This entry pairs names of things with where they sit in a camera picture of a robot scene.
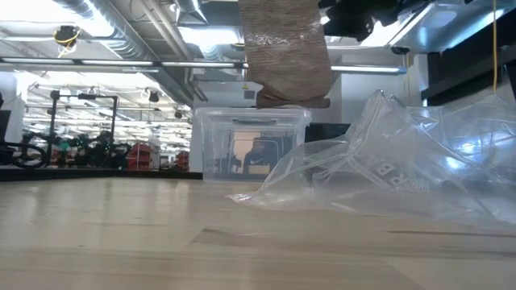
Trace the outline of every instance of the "transparent container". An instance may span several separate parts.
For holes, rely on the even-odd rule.
[[[305,141],[304,109],[201,108],[204,180],[263,181],[278,161]]]

